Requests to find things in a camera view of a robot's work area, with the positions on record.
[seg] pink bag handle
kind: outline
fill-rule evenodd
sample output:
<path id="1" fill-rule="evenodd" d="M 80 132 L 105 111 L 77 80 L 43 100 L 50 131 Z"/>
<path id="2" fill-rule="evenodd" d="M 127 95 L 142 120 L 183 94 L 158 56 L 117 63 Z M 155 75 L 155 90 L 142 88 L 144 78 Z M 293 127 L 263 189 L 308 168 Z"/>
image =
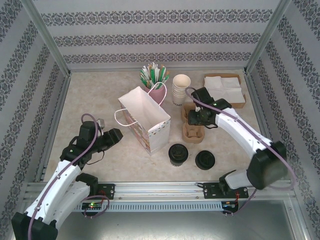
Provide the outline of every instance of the pink bag handle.
<path id="1" fill-rule="evenodd" d="M 117 120 L 116 113 L 117 113 L 117 112 L 120 112 L 120 111 L 123 111 L 123 110 L 127 110 L 127 109 L 126 109 L 126 108 L 123 108 L 123 109 L 120 109 L 120 110 L 117 110 L 117 111 L 114 112 L 114 119 L 116 120 L 116 122 L 117 122 L 118 124 L 120 124 L 121 126 L 124 126 L 124 127 L 129 127 L 129 126 L 131 126 L 131 125 L 133 125 L 133 124 L 136 124 L 136 123 L 138 122 L 138 121 L 135 121 L 135 122 L 130 123 L 130 124 L 127 124 L 127 125 L 124 125 L 124 124 L 120 123 L 120 122 Z"/>
<path id="2" fill-rule="evenodd" d="M 159 106 L 160 106 L 160 105 L 162 104 L 162 102 L 165 100 L 166 96 L 167 96 L 167 87 L 166 87 L 166 85 L 165 85 L 163 82 L 161 82 L 161 81 L 156 82 L 155 85 L 153 85 L 153 87 L 150 89 L 150 91 L 148 91 L 148 95 L 149 95 L 149 93 L 156 87 L 157 84 L 163 84 L 163 86 L 164 86 L 164 88 L 165 88 L 164 97 L 163 97 L 162 101 L 159 103 Z"/>

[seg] cardboard cup holder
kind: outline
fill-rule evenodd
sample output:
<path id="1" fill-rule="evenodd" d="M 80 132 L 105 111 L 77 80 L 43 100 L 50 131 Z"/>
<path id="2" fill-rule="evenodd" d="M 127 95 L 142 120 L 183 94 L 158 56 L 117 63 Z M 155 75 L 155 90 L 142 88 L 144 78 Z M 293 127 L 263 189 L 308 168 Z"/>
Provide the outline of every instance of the cardboard cup holder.
<path id="1" fill-rule="evenodd" d="M 196 104 L 193 102 L 185 103 L 181 108 L 181 119 L 184 122 L 182 125 L 182 139 L 186 143 L 199 144 L 205 138 L 205 127 L 188 124 L 188 113 L 190 110 L 195 110 Z"/>

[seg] white paper bag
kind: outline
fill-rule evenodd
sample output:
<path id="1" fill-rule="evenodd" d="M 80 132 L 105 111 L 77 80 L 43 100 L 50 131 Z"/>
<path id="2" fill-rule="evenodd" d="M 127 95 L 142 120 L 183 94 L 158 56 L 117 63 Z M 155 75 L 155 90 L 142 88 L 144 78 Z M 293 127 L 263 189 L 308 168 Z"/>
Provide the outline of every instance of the white paper bag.
<path id="1" fill-rule="evenodd" d="M 164 87 L 163 100 L 167 95 L 167 88 L 165 85 Z M 122 109 L 115 111 L 114 119 L 118 124 L 129 127 L 136 139 L 152 155 L 169 142 L 171 117 L 149 96 L 149 93 L 138 86 L 118 98 Z M 126 125 L 117 120 L 116 113 L 119 111 L 123 111 Z"/>

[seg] cable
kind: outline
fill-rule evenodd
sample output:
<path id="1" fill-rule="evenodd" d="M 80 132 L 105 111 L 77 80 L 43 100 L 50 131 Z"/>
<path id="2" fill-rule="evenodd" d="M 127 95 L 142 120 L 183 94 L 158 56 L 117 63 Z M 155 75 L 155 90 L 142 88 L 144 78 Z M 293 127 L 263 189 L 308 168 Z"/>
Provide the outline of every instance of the cable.
<path id="1" fill-rule="evenodd" d="M 236 196 L 235 205 L 238 205 L 239 204 L 239 192 L 238 191 L 235 193 L 235 196 Z"/>
<path id="2" fill-rule="evenodd" d="M 213 107 L 213 106 L 210 106 L 210 105 L 207 105 L 197 99 L 195 99 L 189 92 L 188 90 L 189 89 L 192 89 L 194 91 L 196 91 L 195 88 L 193 87 L 187 87 L 185 89 L 185 93 L 189 96 L 189 98 L 191 98 L 194 102 L 208 108 L 208 109 L 212 109 L 218 113 L 221 113 L 221 114 L 224 114 L 230 118 L 232 118 L 233 120 L 237 121 L 244 129 L 246 129 L 255 139 L 257 139 L 260 143 L 262 143 L 263 146 L 265 146 L 268 150 L 270 150 L 285 166 L 286 168 L 289 170 L 290 174 L 291 174 L 291 185 L 288 186 L 288 187 L 276 187 L 276 186 L 269 186 L 270 188 L 272 189 L 275 189 L 275 190 L 290 190 L 292 188 L 294 188 L 294 186 L 296 185 L 296 182 L 297 182 L 297 177 L 295 175 L 295 172 L 293 171 L 293 169 L 290 167 L 290 165 L 286 162 L 286 160 L 284 160 L 284 158 L 279 154 L 277 153 L 274 149 L 272 149 L 268 144 L 266 144 L 258 135 L 256 135 L 249 127 L 247 127 L 247 125 L 239 120 L 236 116 L 233 116 L 232 114 L 226 112 L 226 111 L 223 111 L 223 110 L 220 110 L 219 108 L 216 108 L 216 107 Z"/>
<path id="3" fill-rule="evenodd" d="M 98 213 L 97 213 L 96 215 L 94 215 L 94 216 L 88 216 L 88 215 L 86 215 L 87 209 L 85 209 L 85 210 L 84 210 L 84 213 L 83 213 L 83 215 L 84 215 L 85 218 L 94 219 L 94 218 L 100 216 L 101 214 L 104 214 L 104 213 L 107 211 L 107 209 L 109 208 L 109 206 L 110 206 L 110 200 L 109 200 L 109 198 L 108 198 L 107 196 L 105 196 L 105 195 L 88 196 L 88 197 L 86 197 L 85 199 L 83 199 L 82 201 L 88 200 L 88 199 L 93 199 L 93 198 L 103 198 L 103 199 L 105 199 L 105 200 L 108 201 L 108 204 L 107 204 L 107 206 L 105 207 L 105 209 L 103 209 L 102 211 L 98 212 Z"/>
<path id="4" fill-rule="evenodd" d="M 250 202 L 250 200 L 255 196 L 257 190 L 258 189 L 254 189 L 254 191 L 251 194 L 251 196 L 244 202 L 244 204 L 236 212 L 231 212 L 231 211 L 226 210 L 226 209 L 223 209 L 223 212 L 227 212 L 227 213 L 231 214 L 232 216 L 237 215 L 241 210 L 243 210 L 247 206 L 247 204 Z"/>
<path id="5" fill-rule="evenodd" d="M 208 127 L 208 126 L 204 126 L 206 129 L 216 129 L 217 126 L 212 126 L 212 127 Z"/>
<path id="6" fill-rule="evenodd" d="M 102 159 L 104 159 L 104 157 L 105 157 L 105 151 L 102 151 L 103 152 L 103 155 L 102 155 L 102 158 L 100 159 L 100 160 L 98 160 L 98 161 L 95 161 L 95 162 L 92 162 L 92 163 L 86 163 L 87 165 L 92 165 L 92 164 L 96 164 L 96 163 L 98 163 L 98 162 L 100 162 Z"/>
<path id="7" fill-rule="evenodd" d="M 94 127 L 95 127 L 95 132 L 94 132 L 94 137 L 92 142 L 90 143 L 90 145 L 79 155 L 77 156 L 73 161 L 71 161 L 67 166 L 65 166 L 64 169 L 62 169 L 56 176 L 55 178 L 52 180 L 52 182 L 48 185 L 48 187 L 45 189 L 43 195 L 41 196 L 38 204 L 36 205 L 36 207 L 34 208 L 34 212 L 32 214 L 30 223 L 29 223 L 29 227 L 28 227 L 28 240 L 32 240 L 32 234 L 31 234 L 31 228 L 32 225 L 34 223 L 34 220 L 36 218 L 37 212 L 40 210 L 40 206 L 42 204 L 42 202 L 44 201 L 46 195 L 48 194 L 49 190 L 52 188 L 52 186 L 55 184 L 55 182 L 60 178 L 60 176 L 71 166 L 73 165 L 75 162 L 77 162 L 83 155 L 85 155 L 93 146 L 93 144 L 95 143 L 97 137 L 98 137 L 98 124 L 96 119 L 94 118 L 94 116 L 92 116 L 89 113 L 85 113 L 81 116 L 81 122 L 84 123 L 84 117 L 85 116 L 89 116 L 90 118 L 92 118 L 93 122 L 94 122 Z"/>

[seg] white paper cup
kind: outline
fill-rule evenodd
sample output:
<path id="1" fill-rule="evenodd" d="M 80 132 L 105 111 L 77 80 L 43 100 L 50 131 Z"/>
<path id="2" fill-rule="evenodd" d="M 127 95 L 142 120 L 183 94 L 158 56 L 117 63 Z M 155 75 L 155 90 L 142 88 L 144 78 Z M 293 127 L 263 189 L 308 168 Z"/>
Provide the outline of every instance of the white paper cup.
<path id="1" fill-rule="evenodd" d="M 172 85 L 177 90 L 184 90 L 185 88 L 189 87 L 191 84 L 191 79 L 187 75 L 178 74 L 173 78 Z"/>
<path id="2" fill-rule="evenodd" d="M 172 92 L 175 93 L 186 93 L 186 89 L 177 89 L 174 85 L 172 86 Z"/>
<path id="3" fill-rule="evenodd" d="M 172 102 L 176 106 L 182 106 L 182 104 L 186 100 L 186 97 L 187 97 L 186 95 L 183 97 L 179 97 L 179 96 L 176 96 L 175 94 L 172 94 Z"/>
<path id="4" fill-rule="evenodd" d="M 177 97 L 179 97 L 179 98 L 182 98 L 182 97 L 187 96 L 187 94 L 185 94 L 185 93 L 176 93 L 176 92 L 172 92 L 172 94 L 173 94 L 173 95 L 175 95 L 175 96 L 177 96 Z"/>

